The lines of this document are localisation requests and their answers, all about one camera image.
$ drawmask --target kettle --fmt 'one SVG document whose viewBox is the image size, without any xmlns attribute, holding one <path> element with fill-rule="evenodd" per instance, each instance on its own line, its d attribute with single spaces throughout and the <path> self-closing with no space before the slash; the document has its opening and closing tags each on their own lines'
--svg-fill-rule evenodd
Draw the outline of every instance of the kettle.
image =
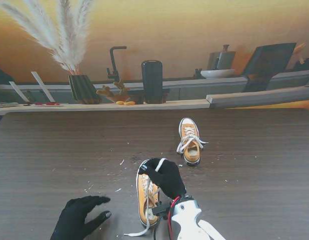
<svg viewBox="0 0 309 240">
<path fill-rule="evenodd" d="M 222 51 L 210 53 L 207 70 L 231 69 L 236 52 L 228 51 L 229 46 L 229 44 L 225 44 Z"/>
</svg>

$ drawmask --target sneaker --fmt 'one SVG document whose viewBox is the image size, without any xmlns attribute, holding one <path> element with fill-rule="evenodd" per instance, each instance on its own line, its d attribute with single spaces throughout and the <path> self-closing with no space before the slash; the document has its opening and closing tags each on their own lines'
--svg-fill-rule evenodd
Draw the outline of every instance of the sneaker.
<svg viewBox="0 0 309 240">
<path fill-rule="evenodd" d="M 141 163 L 139 168 L 145 164 L 148 160 L 145 160 Z M 141 174 L 139 175 L 139 168 L 136 174 L 136 192 L 138 194 L 138 205 L 139 205 L 139 218 L 141 224 L 146 228 L 147 227 L 147 214 L 149 217 L 150 227 L 154 226 L 158 221 L 158 216 L 153 215 L 153 212 L 150 210 L 153 207 L 156 207 L 156 202 L 159 201 L 159 192 L 158 186 L 150 182 L 148 188 L 148 197 L 149 197 L 149 210 L 147 211 L 147 185 L 148 185 L 148 175 Z"/>
<path fill-rule="evenodd" d="M 207 142 L 199 139 L 199 130 L 195 122 L 185 117 L 179 124 L 179 134 L 181 142 L 176 149 L 176 152 L 183 154 L 183 158 L 186 164 L 195 166 L 200 161 L 200 149 L 203 149 L 202 144 Z"/>
</svg>

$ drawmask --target black glove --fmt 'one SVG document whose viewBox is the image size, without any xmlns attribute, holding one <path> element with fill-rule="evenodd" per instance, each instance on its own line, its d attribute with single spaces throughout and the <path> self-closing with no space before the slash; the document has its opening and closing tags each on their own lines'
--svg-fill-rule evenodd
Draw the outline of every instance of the black glove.
<svg viewBox="0 0 309 240">
<path fill-rule="evenodd" d="M 169 198 L 175 199 L 178 196 L 185 195 L 186 188 L 178 166 L 173 161 L 164 160 L 159 171 L 156 172 L 155 169 L 159 161 L 160 158 L 151 158 L 144 164 L 147 166 L 146 170 L 140 167 L 139 174 L 147 174 L 152 183 L 159 186 Z"/>
<path fill-rule="evenodd" d="M 71 199 L 62 210 L 50 240 L 82 240 L 91 234 L 111 216 L 110 211 L 104 211 L 95 219 L 85 224 L 85 219 L 95 206 L 107 203 L 106 196 L 85 196 Z"/>
</svg>

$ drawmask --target white robotic arm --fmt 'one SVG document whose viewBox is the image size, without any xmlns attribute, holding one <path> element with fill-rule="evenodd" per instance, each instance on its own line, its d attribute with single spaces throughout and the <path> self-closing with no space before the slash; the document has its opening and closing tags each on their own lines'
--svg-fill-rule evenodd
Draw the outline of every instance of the white robotic arm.
<svg viewBox="0 0 309 240">
<path fill-rule="evenodd" d="M 178 240 L 225 240 L 225 238 L 208 222 L 197 217 L 201 213 L 196 200 L 189 199 L 175 205 L 171 220 L 180 225 Z"/>
</svg>

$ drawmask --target shoe sole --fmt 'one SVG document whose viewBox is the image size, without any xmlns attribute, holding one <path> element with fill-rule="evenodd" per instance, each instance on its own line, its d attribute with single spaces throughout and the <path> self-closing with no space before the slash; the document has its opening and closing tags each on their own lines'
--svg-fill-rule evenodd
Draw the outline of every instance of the shoe sole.
<svg viewBox="0 0 309 240">
<path fill-rule="evenodd" d="M 139 204 L 140 204 L 140 202 L 139 202 L 139 189 L 138 189 L 139 169 L 140 169 L 140 167 L 141 167 L 143 164 L 145 164 L 145 163 L 148 162 L 148 161 L 149 161 L 149 159 L 144 160 L 144 161 L 140 164 L 140 166 L 138 167 L 138 171 L 136 172 L 135 187 L 136 187 L 136 194 L 137 194 L 137 197 L 138 197 L 138 206 L 139 206 Z M 140 212 L 139 212 L 139 219 L 140 219 L 141 225 L 142 225 L 144 228 L 146 228 L 146 227 L 147 227 L 147 224 L 144 224 L 144 222 L 141 220 Z M 158 222 L 158 220 L 155 221 L 154 224 L 150 225 L 150 228 L 153 227 L 153 226 L 155 226 L 155 225 L 157 224 L 157 222 Z"/>
<path fill-rule="evenodd" d="M 198 127 L 197 127 L 197 124 L 196 124 L 195 121 L 193 121 L 190 117 L 184 117 L 184 118 L 180 121 L 180 123 L 179 123 L 179 136 L 180 136 L 180 138 L 182 138 L 182 137 L 181 137 L 181 125 L 182 125 L 182 122 L 183 122 L 184 119 L 190 119 L 190 120 L 193 122 L 193 124 L 195 125 L 195 128 L 196 128 L 196 131 L 197 131 L 197 133 L 198 133 L 198 138 L 199 138 L 200 135 L 199 135 L 199 129 L 198 129 Z M 188 161 L 188 160 L 186 159 L 186 157 L 185 157 L 184 154 L 183 154 L 183 159 L 184 159 L 184 161 L 185 161 L 185 163 L 186 163 L 187 165 L 192 166 L 192 167 L 198 165 L 199 162 L 200 162 L 200 156 L 199 156 L 199 159 L 198 159 L 197 161 L 195 161 L 195 162 L 193 162 L 193 161 Z"/>
</svg>

